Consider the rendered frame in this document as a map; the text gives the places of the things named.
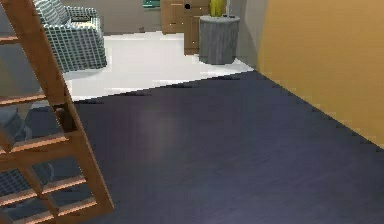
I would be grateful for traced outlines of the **brown wooden chair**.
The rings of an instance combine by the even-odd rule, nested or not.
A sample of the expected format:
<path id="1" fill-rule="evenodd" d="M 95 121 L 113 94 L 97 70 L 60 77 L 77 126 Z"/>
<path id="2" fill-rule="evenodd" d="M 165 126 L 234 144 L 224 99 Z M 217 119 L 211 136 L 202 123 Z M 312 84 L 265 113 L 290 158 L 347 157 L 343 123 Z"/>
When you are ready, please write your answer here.
<path id="1" fill-rule="evenodd" d="M 0 172 L 16 169 L 30 185 L 0 197 L 0 208 L 31 198 L 46 207 L 16 221 L 0 212 L 0 224 L 79 224 L 111 212 L 112 199 L 32 0 L 0 0 L 0 6 L 14 30 L 12 36 L 0 36 L 0 46 L 21 45 L 42 88 L 32 95 L 0 97 L 0 107 L 46 100 L 63 129 L 16 143 L 0 127 Z M 32 166 L 65 157 L 76 160 L 81 174 L 42 185 Z"/>

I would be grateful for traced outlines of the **brown wooden cupboard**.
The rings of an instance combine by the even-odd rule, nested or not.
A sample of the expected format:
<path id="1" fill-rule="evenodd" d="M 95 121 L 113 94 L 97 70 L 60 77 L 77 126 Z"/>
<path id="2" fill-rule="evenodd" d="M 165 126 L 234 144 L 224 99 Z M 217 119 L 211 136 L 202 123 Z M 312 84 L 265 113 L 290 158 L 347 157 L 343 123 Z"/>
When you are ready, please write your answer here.
<path id="1" fill-rule="evenodd" d="M 184 34 L 184 54 L 199 53 L 199 21 L 209 11 L 209 0 L 160 0 L 163 34 Z"/>

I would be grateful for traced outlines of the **yellow green vase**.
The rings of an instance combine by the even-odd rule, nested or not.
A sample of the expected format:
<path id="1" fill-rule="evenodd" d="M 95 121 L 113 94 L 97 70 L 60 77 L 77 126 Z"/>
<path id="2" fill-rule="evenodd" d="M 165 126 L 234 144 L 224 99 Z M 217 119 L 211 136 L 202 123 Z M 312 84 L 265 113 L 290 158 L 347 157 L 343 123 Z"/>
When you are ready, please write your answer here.
<path id="1" fill-rule="evenodd" d="M 221 17 L 225 12 L 226 0 L 210 0 L 209 14 L 211 17 Z"/>

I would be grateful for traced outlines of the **grey round side table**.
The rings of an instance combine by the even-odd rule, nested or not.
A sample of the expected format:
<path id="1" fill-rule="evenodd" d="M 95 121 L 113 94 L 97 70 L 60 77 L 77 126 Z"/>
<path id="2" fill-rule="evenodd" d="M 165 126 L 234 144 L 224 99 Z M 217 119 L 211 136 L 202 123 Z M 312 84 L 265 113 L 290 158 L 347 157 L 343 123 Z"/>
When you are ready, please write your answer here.
<path id="1" fill-rule="evenodd" d="M 236 58 L 240 18 L 212 17 L 199 20 L 199 60 L 205 64 L 232 64 Z"/>

